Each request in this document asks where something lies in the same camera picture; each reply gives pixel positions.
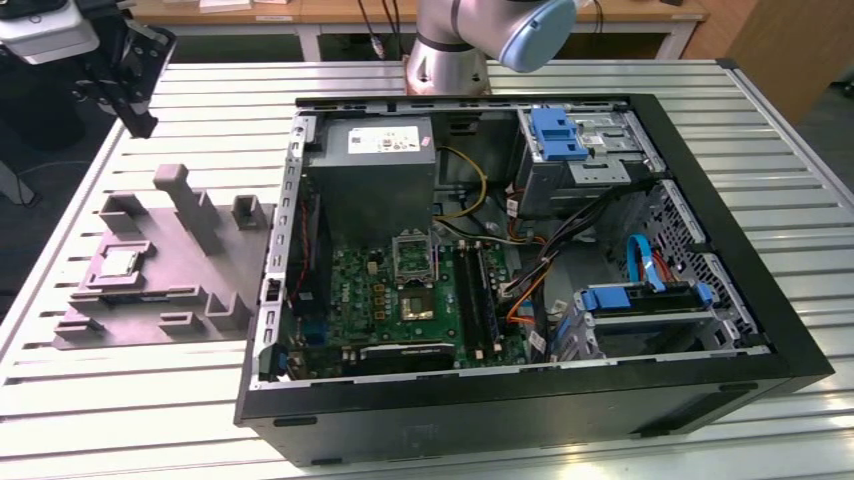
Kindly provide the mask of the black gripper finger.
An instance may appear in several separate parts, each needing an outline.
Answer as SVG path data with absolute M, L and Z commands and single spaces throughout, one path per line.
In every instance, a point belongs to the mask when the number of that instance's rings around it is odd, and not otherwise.
M 125 124 L 134 138 L 149 138 L 157 119 L 149 103 L 160 76 L 174 51 L 174 34 L 165 28 L 129 22 L 128 52 L 129 105 L 132 120 Z
M 133 138 L 141 137 L 141 100 L 132 90 L 110 80 L 79 78 L 73 91 L 121 122 Z

